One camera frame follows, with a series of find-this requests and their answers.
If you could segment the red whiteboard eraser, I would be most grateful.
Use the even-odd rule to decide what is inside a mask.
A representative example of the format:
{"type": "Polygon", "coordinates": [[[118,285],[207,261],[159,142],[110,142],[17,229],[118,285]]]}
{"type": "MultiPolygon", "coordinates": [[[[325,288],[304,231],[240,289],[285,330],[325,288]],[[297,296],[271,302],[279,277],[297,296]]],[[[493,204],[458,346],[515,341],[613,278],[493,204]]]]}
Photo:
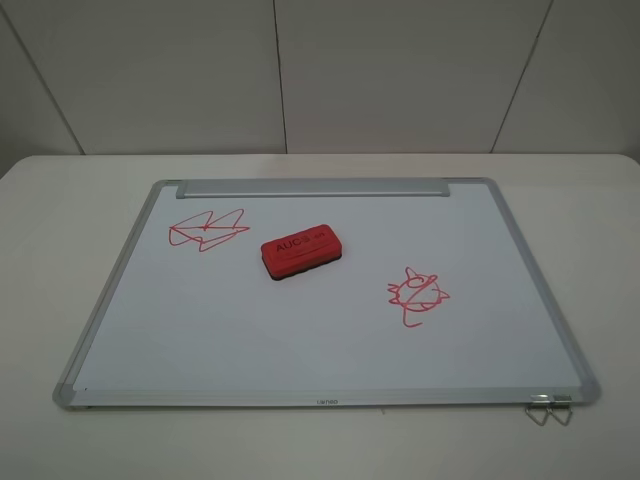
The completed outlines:
{"type": "Polygon", "coordinates": [[[342,243],[327,224],[317,225],[261,245],[269,276],[282,280],[342,257],[342,243]]]}

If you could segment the grey aluminium pen tray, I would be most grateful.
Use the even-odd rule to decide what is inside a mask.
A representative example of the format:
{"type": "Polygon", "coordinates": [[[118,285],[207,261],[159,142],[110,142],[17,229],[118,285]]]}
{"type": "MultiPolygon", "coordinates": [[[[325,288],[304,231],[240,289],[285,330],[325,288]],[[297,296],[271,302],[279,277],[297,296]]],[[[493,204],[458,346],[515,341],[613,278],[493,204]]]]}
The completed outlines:
{"type": "Polygon", "coordinates": [[[297,197],[448,197],[434,178],[319,178],[184,180],[177,199],[297,197]]]}

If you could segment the left silver binder clip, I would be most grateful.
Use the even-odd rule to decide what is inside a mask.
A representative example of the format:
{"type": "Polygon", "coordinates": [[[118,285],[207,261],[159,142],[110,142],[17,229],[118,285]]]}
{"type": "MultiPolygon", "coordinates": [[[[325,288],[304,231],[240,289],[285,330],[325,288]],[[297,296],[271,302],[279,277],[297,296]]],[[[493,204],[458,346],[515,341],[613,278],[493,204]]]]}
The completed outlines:
{"type": "Polygon", "coordinates": [[[536,425],[544,427],[550,417],[551,397],[547,394],[535,394],[525,407],[526,416],[536,425]]]}

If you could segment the silver binder clip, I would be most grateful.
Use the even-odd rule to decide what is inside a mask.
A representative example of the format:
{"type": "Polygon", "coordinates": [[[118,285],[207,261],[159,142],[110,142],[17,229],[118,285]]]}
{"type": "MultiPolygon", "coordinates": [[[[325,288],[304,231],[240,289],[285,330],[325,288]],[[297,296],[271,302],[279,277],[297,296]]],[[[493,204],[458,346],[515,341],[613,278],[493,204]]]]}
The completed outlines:
{"type": "Polygon", "coordinates": [[[558,424],[566,427],[573,417],[573,399],[570,395],[554,395],[546,410],[558,424]]]}
{"type": "Polygon", "coordinates": [[[547,394],[535,394],[525,407],[526,416],[536,425],[544,427],[550,417],[551,397],[547,394]]]}

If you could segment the right silver binder clip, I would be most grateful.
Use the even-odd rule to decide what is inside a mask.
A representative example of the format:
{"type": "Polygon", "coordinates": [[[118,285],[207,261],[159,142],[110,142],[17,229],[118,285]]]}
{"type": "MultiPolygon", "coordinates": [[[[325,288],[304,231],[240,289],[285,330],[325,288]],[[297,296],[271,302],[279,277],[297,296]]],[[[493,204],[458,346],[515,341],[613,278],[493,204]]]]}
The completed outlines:
{"type": "Polygon", "coordinates": [[[546,410],[558,424],[566,427],[573,417],[573,399],[570,395],[554,395],[546,410]]]}

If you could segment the white whiteboard with aluminium frame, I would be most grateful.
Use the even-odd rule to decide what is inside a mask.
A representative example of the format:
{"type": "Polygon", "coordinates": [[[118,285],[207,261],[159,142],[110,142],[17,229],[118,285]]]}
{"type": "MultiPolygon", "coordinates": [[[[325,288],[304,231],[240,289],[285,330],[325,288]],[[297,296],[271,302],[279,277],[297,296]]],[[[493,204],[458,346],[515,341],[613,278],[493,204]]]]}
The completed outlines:
{"type": "Polygon", "coordinates": [[[58,381],[91,407],[594,402],[597,380],[497,184],[448,197],[177,199],[151,188],[58,381]],[[261,245],[342,257],[273,280],[261,245]]]}

